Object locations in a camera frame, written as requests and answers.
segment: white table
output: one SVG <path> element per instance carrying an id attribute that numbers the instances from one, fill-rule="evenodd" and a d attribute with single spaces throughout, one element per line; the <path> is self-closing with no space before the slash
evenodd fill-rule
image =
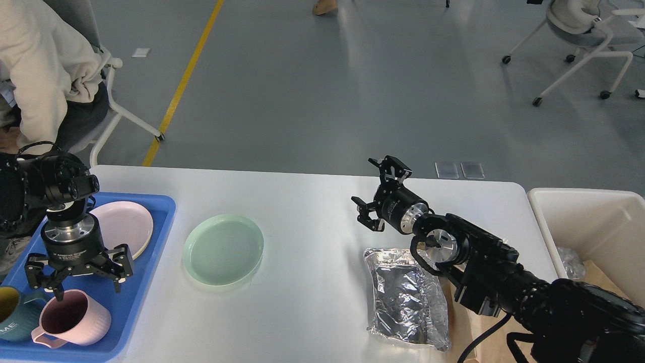
<path id="1" fill-rule="evenodd" d="M 92 172 L 102 191 L 165 194 L 177 203 L 123 353 L 126 362 L 454 362 L 461 353 L 395 347 L 366 331 L 372 292 L 364 250 L 410 244 L 410 236 L 389 225 L 375 233 L 356 221 L 350 197 L 371 200 L 377 176 L 111 165 Z M 508 239 L 536 276 L 557 278 L 519 185 L 414 178 L 405 185 L 436 213 L 457 214 Z M 195 226 L 224 213 L 256 222 L 264 234 L 264 256 L 250 281 L 214 292 L 188 276 L 181 253 Z"/>

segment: yellow floor line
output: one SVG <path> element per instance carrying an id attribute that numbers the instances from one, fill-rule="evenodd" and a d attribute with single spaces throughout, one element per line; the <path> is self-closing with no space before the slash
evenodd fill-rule
<path id="1" fill-rule="evenodd" d="M 159 131 L 161 132 L 166 132 L 166 130 L 168 129 L 168 126 L 170 125 L 170 120 L 172 120 L 172 116 L 175 114 L 175 110 L 177 109 L 179 100 L 181 100 L 181 96 L 184 94 L 184 89 L 186 88 L 186 84 L 188 84 L 190 75 L 193 73 L 193 69 L 195 68 L 195 64 L 197 64 L 197 60 L 201 55 L 201 51 L 204 48 L 206 39 L 208 38 L 208 34 L 210 34 L 210 29 L 213 27 L 215 18 L 217 18 L 217 14 L 219 13 L 219 9 L 222 7 L 223 3 L 224 3 L 224 0 L 217 0 L 217 4 L 215 5 L 215 8 L 213 9 L 213 12 L 210 14 L 210 18 L 208 19 L 206 28 L 204 28 L 204 32 L 202 32 L 202 35 L 199 38 L 199 42 L 197 42 L 197 46 L 195 47 L 193 56 L 190 57 L 190 62 L 188 62 L 188 66 L 184 71 L 184 75 L 181 77 L 181 81 L 179 82 L 179 86 L 177 86 L 175 95 L 172 97 L 172 100 L 168 106 L 168 109 L 166 110 L 166 114 L 163 116 L 163 120 L 161 122 L 161 125 L 159 126 Z M 152 144 L 150 145 L 150 148 L 148 149 L 148 153 L 146 154 L 146 158 L 143 160 L 143 164 L 141 164 L 141 166 L 143 167 L 151 166 L 152 161 L 155 159 L 155 155 L 157 154 L 158 149 L 159 149 L 159 142 L 157 140 L 153 140 Z"/>

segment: gray pants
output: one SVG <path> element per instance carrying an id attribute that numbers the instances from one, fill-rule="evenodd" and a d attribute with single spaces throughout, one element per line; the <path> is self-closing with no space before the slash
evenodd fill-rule
<path id="1" fill-rule="evenodd" d="M 91 103 L 67 101 L 67 114 L 58 128 L 56 145 L 68 151 L 89 134 L 108 114 L 108 93 L 103 82 Z"/>

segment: person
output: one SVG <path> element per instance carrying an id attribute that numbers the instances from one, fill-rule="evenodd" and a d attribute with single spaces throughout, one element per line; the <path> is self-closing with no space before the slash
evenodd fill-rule
<path id="1" fill-rule="evenodd" d="M 38 141 L 67 151 L 80 141 L 108 112 L 103 66 L 85 37 L 42 0 L 0 0 L 0 152 L 17 154 Z M 51 149 L 36 145 L 25 155 Z M 0 280 L 44 215 L 30 211 L 17 234 L 0 237 Z"/>
<path id="2" fill-rule="evenodd" d="M 336 0 L 318 0 L 316 5 L 313 6 L 313 14 L 320 16 L 336 9 L 338 9 Z"/>

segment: white storage bin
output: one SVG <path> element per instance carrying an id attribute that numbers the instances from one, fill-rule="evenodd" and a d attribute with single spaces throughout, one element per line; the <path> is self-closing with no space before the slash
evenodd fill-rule
<path id="1" fill-rule="evenodd" d="M 645 306 L 645 200 L 634 192 L 536 188 L 528 199 L 559 277 L 555 248 L 592 260 L 632 301 Z"/>

